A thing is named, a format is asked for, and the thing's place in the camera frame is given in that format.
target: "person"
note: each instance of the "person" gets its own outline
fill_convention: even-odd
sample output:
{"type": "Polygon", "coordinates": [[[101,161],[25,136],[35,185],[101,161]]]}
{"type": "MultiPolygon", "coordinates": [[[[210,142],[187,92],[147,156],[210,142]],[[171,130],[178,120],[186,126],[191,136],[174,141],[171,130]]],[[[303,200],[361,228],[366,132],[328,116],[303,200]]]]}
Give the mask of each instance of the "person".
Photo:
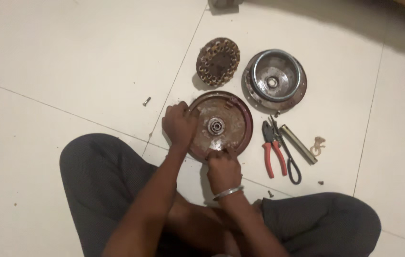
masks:
{"type": "Polygon", "coordinates": [[[351,196],[319,193],[250,205],[239,190],[233,149],[208,156],[207,176],[221,208],[187,202],[177,193],[177,175],[199,116],[187,110],[185,102],[166,108],[162,126],[171,146],[160,167],[107,134],[84,135],[64,148],[62,182],[86,257],[366,257],[373,251],[380,220],[351,196]]]}

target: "black scissors handle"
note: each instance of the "black scissors handle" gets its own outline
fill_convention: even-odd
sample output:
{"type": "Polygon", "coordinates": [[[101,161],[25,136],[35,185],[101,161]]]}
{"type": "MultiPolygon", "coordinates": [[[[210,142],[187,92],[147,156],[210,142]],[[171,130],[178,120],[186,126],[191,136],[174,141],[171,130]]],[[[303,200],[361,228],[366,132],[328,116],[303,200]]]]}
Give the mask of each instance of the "black scissors handle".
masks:
{"type": "Polygon", "coordinates": [[[279,138],[280,138],[282,146],[285,149],[285,152],[286,152],[286,154],[287,154],[287,156],[289,158],[288,161],[287,161],[287,170],[288,170],[288,174],[289,174],[289,177],[290,177],[290,181],[294,185],[299,185],[301,183],[301,179],[302,179],[301,171],[299,171],[299,168],[298,168],[296,162],[293,160],[293,157],[291,156],[290,151],[288,150],[288,147],[287,147],[287,145],[286,145],[286,143],[284,141],[284,138],[282,137],[282,134],[279,134],[279,138]],[[296,173],[298,174],[298,181],[295,181],[293,179],[293,175],[291,173],[291,164],[293,164],[294,169],[296,170],[296,173]]]}

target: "person's right hand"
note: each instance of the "person's right hand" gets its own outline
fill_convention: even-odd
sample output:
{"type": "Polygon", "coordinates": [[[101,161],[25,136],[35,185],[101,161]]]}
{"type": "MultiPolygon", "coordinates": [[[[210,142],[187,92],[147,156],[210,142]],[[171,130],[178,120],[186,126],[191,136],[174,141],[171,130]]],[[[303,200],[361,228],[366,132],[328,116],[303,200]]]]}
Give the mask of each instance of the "person's right hand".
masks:
{"type": "Polygon", "coordinates": [[[186,151],[190,148],[198,126],[199,109],[195,108],[191,113],[186,102],[179,102],[166,108],[166,114],[161,119],[161,126],[168,135],[173,146],[186,151]]]}
{"type": "Polygon", "coordinates": [[[225,151],[212,151],[208,155],[210,188],[214,195],[240,186],[242,176],[240,164],[232,148],[225,151]]]}

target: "silver bangle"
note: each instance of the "silver bangle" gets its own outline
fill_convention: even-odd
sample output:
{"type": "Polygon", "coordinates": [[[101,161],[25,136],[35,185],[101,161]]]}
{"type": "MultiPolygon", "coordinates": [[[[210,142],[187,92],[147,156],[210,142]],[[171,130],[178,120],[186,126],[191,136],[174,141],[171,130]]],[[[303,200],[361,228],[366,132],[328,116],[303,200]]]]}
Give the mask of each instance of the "silver bangle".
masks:
{"type": "Polygon", "coordinates": [[[243,190],[243,189],[244,189],[244,186],[243,186],[243,185],[240,185],[240,186],[238,186],[238,187],[236,187],[236,188],[230,188],[229,190],[225,190],[225,191],[223,191],[223,192],[221,192],[221,193],[216,194],[215,197],[213,198],[213,200],[214,200],[214,201],[218,201],[218,200],[220,200],[220,198],[222,198],[222,197],[225,197],[225,196],[227,196],[227,195],[229,195],[229,194],[232,194],[232,193],[234,193],[234,192],[237,192],[237,191],[241,191],[241,190],[243,190]]]}

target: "screw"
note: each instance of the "screw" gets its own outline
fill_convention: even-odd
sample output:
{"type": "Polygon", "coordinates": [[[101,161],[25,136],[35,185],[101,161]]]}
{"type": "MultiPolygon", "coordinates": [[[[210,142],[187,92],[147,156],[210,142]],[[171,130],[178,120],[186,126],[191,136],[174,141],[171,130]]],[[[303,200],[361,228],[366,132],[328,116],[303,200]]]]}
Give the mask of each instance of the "screw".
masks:
{"type": "Polygon", "coordinates": [[[152,97],[149,96],[149,97],[147,98],[147,100],[145,100],[145,102],[144,102],[142,105],[143,105],[143,106],[146,106],[147,103],[148,103],[148,101],[150,101],[150,99],[152,99],[152,97]]]}

